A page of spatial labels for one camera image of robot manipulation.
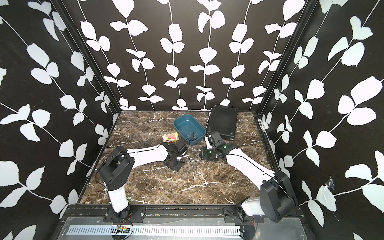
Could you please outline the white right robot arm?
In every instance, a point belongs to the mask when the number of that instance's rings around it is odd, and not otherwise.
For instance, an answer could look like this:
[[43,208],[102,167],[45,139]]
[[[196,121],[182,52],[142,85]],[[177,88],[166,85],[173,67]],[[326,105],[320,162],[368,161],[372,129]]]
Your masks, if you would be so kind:
[[237,204],[241,221],[259,215],[277,223],[298,205],[288,175],[263,167],[234,145],[226,144],[210,149],[202,147],[199,157],[206,161],[226,162],[243,173],[259,189],[258,197],[249,197]]

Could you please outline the steel nail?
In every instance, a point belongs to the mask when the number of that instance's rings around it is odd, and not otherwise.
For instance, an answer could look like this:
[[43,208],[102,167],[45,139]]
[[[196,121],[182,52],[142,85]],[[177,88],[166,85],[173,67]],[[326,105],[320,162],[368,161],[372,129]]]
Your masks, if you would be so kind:
[[189,142],[196,141],[198,138],[198,134],[196,132],[191,132],[189,135],[187,135],[187,139]]

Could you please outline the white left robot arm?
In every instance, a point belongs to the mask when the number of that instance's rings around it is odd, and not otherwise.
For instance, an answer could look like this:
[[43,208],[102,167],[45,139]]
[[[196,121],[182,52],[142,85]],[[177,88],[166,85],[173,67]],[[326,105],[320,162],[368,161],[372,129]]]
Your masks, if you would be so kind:
[[183,166],[181,158],[187,150],[187,144],[182,141],[133,150],[123,146],[116,147],[98,169],[103,185],[107,188],[113,211],[119,214],[129,210],[125,184],[132,169],[153,162],[162,162],[167,168],[179,171]]

